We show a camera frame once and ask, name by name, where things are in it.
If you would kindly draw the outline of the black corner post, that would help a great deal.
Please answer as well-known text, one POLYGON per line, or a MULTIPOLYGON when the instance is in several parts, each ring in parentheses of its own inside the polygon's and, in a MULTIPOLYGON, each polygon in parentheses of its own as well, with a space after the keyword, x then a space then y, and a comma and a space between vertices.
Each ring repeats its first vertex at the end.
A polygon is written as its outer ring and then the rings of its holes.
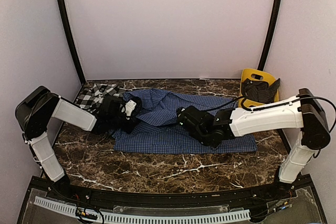
POLYGON ((268 55, 270 52, 272 40, 274 37, 275 29, 276 29, 276 24, 278 20, 278 14, 280 10, 280 4, 281 0, 274 0, 272 4, 272 10, 271 10, 271 15, 270 15, 270 20, 269 20, 269 25, 265 37, 265 42, 263 46, 263 50, 261 52, 260 60, 257 69, 260 71, 264 71, 266 62, 268 59, 268 55))
POLYGON ((57 0, 57 4, 58 4, 58 9, 60 13, 63 30, 66 36, 66 41, 67 41, 68 48, 70 51, 71 59, 73 61, 73 65, 76 70, 76 74, 80 81, 80 84, 84 85, 86 83, 86 79, 85 79, 85 75, 84 75, 84 72, 83 72, 83 69, 80 63, 78 53, 77 53, 73 34, 71 31, 65 0, 57 0))

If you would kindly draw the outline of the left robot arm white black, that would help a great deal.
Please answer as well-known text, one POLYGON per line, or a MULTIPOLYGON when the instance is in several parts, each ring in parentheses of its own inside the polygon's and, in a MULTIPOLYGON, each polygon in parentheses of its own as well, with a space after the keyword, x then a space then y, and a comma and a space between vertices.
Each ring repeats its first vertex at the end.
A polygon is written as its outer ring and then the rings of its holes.
POLYGON ((49 125, 57 121, 60 128, 70 124, 96 135, 118 129, 132 132, 141 108, 142 101, 138 97, 125 101, 108 95, 97 108, 88 110, 39 86, 16 107, 15 118, 34 161, 46 178, 55 183, 54 193, 61 200, 69 201, 74 197, 74 189, 63 181, 67 174, 56 157, 54 142, 49 139, 49 125))

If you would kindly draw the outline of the black white plaid shirt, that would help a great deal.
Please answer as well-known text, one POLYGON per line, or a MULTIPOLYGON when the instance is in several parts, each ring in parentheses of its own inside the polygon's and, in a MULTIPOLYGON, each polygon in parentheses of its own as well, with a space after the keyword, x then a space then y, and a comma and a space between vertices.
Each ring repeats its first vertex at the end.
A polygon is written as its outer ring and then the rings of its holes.
POLYGON ((89 112, 96 111, 102 105, 104 98, 112 96, 122 98, 127 89, 116 84, 93 84, 91 88, 84 88, 75 100, 75 104, 89 112))

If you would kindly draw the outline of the yellow plastic basket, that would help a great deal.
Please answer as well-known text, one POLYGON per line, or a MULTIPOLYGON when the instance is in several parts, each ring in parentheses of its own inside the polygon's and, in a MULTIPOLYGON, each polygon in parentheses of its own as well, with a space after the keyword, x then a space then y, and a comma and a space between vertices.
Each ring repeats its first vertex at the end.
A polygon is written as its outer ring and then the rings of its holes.
POLYGON ((279 101, 280 79, 260 70, 246 68, 242 71, 238 106, 246 108, 279 101))

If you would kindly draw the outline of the right black corner post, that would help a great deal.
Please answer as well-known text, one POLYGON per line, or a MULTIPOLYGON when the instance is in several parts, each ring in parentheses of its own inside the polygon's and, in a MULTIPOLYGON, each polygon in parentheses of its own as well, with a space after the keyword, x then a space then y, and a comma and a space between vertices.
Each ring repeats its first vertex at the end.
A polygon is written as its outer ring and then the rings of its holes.
POLYGON ((276 24, 278 20, 278 14, 280 10, 280 4, 281 0, 274 0, 272 4, 272 10, 271 10, 271 15, 270 15, 270 20, 269 20, 269 25, 265 37, 265 42, 263 46, 263 50, 261 52, 260 60, 257 69, 260 71, 264 71, 266 62, 268 59, 268 55, 270 52, 272 40, 274 37, 275 29, 276 29, 276 24))

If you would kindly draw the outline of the left black corner post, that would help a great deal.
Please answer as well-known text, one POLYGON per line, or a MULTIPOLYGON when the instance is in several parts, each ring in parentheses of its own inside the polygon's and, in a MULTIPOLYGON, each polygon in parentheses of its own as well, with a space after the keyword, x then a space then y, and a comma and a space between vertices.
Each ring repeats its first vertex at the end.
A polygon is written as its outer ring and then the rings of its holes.
POLYGON ((77 53, 73 34, 71 31, 65 0, 57 0, 57 4, 58 4, 58 9, 60 13, 63 30, 66 36, 66 41, 67 41, 68 48, 70 51, 71 59, 73 61, 73 65, 76 70, 76 74, 80 81, 80 84, 84 85, 86 83, 86 79, 85 79, 85 75, 84 75, 84 72, 83 72, 83 69, 80 63, 78 53, 77 53))

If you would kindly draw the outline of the blue checked long sleeve shirt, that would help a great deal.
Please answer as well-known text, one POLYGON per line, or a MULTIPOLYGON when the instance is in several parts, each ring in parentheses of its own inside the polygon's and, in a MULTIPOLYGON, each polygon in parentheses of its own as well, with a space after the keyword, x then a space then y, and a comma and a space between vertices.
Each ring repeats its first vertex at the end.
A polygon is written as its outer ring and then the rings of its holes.
POLYGON ((217 107, 237 107, 231 98, 174 93, 161 89, 140 89, 123 95, 125 102, 140 98, 142 109, 137 115, 139 124, 131 133, 119 129, 113 133, 114 149, 121 152, 143 154, 225 154, 255 152, 257 144, 252 134, 222 141, 219 147, 202 145, 189 136, 176 122, 176 110, 190 105, 199 110, 210 110, 214 115, 217 107))

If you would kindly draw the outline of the dark grey shirt in basket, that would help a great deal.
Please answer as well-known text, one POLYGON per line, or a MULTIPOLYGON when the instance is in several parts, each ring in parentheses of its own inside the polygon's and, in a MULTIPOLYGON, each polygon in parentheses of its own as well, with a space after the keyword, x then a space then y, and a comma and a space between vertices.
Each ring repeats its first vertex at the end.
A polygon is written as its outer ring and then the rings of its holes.
POLYGON ((273 103, 274 97, 280 87, 280 78, 274 83, 246 79, 241 85, 241 94, 246 99, 259 103, 273 103))

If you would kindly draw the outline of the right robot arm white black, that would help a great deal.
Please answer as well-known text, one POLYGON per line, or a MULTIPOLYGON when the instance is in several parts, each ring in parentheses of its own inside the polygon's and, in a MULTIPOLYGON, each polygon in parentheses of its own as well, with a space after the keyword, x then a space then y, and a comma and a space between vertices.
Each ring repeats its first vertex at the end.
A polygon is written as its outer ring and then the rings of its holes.
POLYGON ((319 103, 328 99, 314 96, 302 88, 297 96, 265 105, 238 108, 215 108, 199 110, 194 106, 176 110, 177 122, 191 137, 205 146, 217 148, 222 141, 232 140, 247 134, 277 130, 300 129, 298 139, 289 156, 281 164, 277 180, 268 188, 273 200, 280 199, 288 191, 301 170, 312 157, 329 145, 334 126, 329 126, 325 110, 319 103))

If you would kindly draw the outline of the black front rail frame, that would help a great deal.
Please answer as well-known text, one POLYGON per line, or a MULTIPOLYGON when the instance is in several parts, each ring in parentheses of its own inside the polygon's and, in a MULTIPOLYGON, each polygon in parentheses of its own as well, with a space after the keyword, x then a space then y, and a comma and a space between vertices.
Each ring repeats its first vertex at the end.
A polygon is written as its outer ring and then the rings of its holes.
POLYGON ((280 184, 268 184, 212 193, 145 194, 92 189, 70 184, 57 187, 42 179, 39 182, 39 188, 46 191, 47 196, 78 203, 80 206, 94 206, 102 209, 112 209, 116 206, 143 208, 212 206, 228 206, 230 209, 239 207, 265 208, 269 202, 278 202, 296 196, 293 191, 294 187, 280 184))

